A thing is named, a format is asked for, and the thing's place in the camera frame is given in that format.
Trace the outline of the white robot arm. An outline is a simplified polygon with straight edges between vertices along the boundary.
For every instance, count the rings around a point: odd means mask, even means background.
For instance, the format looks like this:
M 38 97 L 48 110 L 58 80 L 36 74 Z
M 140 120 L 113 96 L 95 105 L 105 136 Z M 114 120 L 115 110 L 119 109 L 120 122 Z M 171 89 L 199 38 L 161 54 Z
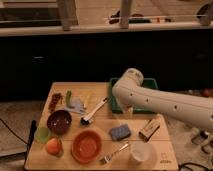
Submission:
M 143 74 L 127 69 L 112 88 L 123 112 L 129 107 L 145 107 L 205 131 L 213 131 L 213 99 L 144 88 Z

